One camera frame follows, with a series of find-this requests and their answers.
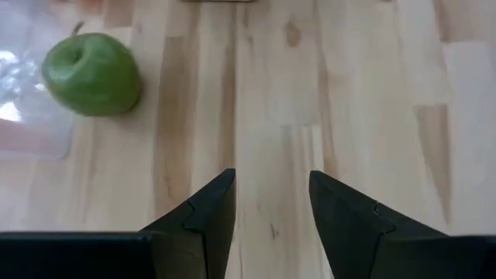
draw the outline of apple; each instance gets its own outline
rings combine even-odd
[[[82,115],[129,111],[142,89],[133,55],[109,35],[78,35],[82,25],[47,54],[41,66],[45,86],[59,103]]]

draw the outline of clear plastic bag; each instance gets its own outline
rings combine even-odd
[[[0,158],[61,158],[73,114],[43,86],[40,66],[67,36],[46,11],[49,0],[0,0]]]

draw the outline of wooden surface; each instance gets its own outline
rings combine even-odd
[[[330,278],[308,173],[436,229],[496,233],[496,2],[53,1],[134,52],[132,113],[61,161],[0,162],[0,229],[136,230],[227,167],[227,278]]]

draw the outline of butcher block countertop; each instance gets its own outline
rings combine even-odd
[[[311,170],[496,234],[496,2],[47,4],[129,46],[146,89],[128,115],[76,117],[62,160],[0,161],[0,230],[138,230],[235,167],[229,279],[332,276]]]

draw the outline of plastic bag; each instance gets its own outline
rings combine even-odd
[[[43,86],[40,65],[67,37],[44,0],[0,0],[0,158],[61,158],[73,115]]]

